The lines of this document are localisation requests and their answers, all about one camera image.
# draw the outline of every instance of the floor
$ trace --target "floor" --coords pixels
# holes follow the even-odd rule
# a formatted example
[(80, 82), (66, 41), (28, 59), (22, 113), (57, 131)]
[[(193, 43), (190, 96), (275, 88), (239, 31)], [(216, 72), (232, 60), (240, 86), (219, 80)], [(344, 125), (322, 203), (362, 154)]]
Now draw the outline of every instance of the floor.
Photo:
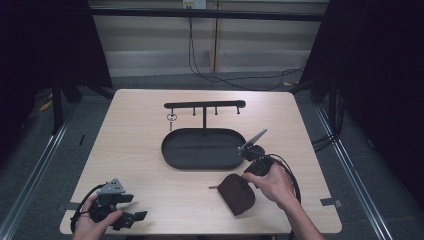
[[(220, 76), (233, 78), (241, 75), (245, 73)], [(231, 83), (263, 89), (278, 85), (272, 91), (284, 91), (295, 84), (298, 78), (297, 75), (288, 76), (281, 82), (277, 78)], [(233, 85), (226, 81), (204, 81), (192, 74), (114, 79), (115, 89), (243, 90)], [(21, 140), (0, 170), (0, 181), (3, 183), (0, 206), (2, 239), (71, 239), (59, 231), (63, 218), (60, 207), (66, 205), (72, 196), (110, 105), (110, 100), (90, 90), (81, 88), (81, 91), (83, 98), (80, 103), (64, 104), (65, 116), (68, 118), (60, 136), (51, 135), (52, 108), (43, 112), (38, 110), (45, 102), (49, 90), (37, 95), (35, 108), (20, 133)], [(327, 135), (323, 123), (328, 103), (312, 103), (308, 91), (299, 92), (295, 99), (311, 141)], [(52, 141), (58, 141), (59, 144), (55, 148), (46, 149)], [(424, 236), (423, 211), (387, 169), (379, 153), (370, 148), (368, 139), (349, 116), (348, 110), (344, 116), (340, 141), (317, 152), (331, 195), (340, 203), (337, 211), (343, 224), (340, 233), (326, 237), (421, 239)], [(346, 151), (347, 157), (338, 150), (340, 146)], [(49, 153), (47, 160), (41, 158), (46, 151)], [(104, 239), (124, 237), (107, 236)]]

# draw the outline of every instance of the controller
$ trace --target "controller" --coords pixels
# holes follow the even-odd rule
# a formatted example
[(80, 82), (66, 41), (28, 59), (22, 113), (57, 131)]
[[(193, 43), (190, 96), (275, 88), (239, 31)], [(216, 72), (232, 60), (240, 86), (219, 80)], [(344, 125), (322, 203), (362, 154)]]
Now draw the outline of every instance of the controller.
[[(117, 210), (118, 203), (129, 203), (134, 195), (123, 194), (124, 187), (118, 179), (105, 184), (98, 192), (97, 198), (89, 209), (90, 217), (94, 222), (103, 221), (110, 213)], [(123, 212), (121, 217), (111, 226), (113, 230), (119, 231), (121, 228), (131, 228), (134, 222), (142, 221), (146, 217), (147, 211), (136, 212), (134, 214)]]

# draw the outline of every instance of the oval tray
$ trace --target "oval tray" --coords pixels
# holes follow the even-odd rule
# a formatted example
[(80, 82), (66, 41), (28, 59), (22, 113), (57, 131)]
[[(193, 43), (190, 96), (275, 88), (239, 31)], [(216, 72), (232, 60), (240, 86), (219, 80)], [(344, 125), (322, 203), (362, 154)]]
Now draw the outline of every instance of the oval tray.
[(181, 128), (162, 141), (165, 161), (178, 169), (233, 169), (243, 162), (244, 137), (224, 128)]

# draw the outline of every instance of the wall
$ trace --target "wall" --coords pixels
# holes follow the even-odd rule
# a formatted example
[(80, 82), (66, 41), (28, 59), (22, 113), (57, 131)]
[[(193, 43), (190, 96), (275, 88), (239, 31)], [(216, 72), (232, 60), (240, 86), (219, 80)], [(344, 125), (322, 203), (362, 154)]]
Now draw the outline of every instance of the wall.
[[(92, 6), (182, 8), (182, 0), (91, 0)], [(327, 1), (207, 1), (207, 9), (324, 13)], [(189, 68), (187, 18), (94, 16), (112, 77), (177, 74)], [(201, 72), (282, 71), (304, 66), (320, 23), (193, 19)]]

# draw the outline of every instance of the power outlet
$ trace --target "power outlet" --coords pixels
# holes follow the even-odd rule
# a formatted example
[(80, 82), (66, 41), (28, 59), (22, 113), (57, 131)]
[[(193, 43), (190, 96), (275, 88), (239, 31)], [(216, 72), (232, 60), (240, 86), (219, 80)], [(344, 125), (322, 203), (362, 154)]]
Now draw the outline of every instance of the power outlet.
[(194, 9), (195, 0), (183, 0), (183, 9)]
[(206, 9), (206, 0), (194, 0), (195, 9)]

